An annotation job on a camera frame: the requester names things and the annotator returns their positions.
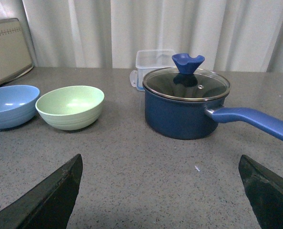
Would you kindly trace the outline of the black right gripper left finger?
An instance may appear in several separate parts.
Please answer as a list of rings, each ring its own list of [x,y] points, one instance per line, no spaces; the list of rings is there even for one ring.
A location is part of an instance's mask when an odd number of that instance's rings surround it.
[[[79,193],[83,163],[75,155],[0,211],[0,229],[65,229]]]

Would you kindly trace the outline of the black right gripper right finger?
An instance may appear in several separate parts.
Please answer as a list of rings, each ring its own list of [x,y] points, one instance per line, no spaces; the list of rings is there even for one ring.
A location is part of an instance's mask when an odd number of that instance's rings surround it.
[[[262,229],[283,229],[283,178],[242,155],[238,165],[245,194]]]

